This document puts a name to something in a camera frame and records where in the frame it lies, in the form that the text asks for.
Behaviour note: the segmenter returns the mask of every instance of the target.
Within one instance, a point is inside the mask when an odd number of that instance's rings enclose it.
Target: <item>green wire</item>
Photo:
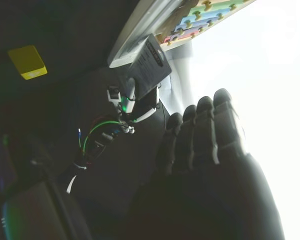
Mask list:
[[[84,143],[83,143],[83,148],[82,148],[82,153],[83,155],[85,155],[86,153],[86,143],[88,141],[88,137],[89,135],[94,131],[96,130],[98,127],[102,126],[102,125],[105,125],[105,124],[121,124],[121,122],[118,122],[118,121],[104,121],[102,123],[99,123],[98,125],[96,125],[94,128],[91,129],[91,131],[89,132],[89,134],[85,137],[85,140],[84,140]]]

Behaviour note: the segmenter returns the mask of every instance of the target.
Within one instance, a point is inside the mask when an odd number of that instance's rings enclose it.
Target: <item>black glove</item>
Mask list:
[[[122,239],[283,240],[267,180],[244,140],[225,89],[183,117],[173,114]]]

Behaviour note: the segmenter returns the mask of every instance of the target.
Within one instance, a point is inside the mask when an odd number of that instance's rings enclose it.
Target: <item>robotic hand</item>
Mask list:
[[[225,89],[175,113],[122,239],[283,240],[267,180]]]

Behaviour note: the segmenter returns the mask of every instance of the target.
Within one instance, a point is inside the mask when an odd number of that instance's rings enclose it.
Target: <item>bright white background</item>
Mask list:
[[[300,0],[256,0],[192,45],[194,103],[231,93],[285,237],[300,240]]]

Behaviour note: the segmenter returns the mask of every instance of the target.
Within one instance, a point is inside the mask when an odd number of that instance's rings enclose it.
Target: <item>yellow sponge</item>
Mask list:
[[[8,55],[25,80],[48,73],[36,47],[33,45],[10,50]]]

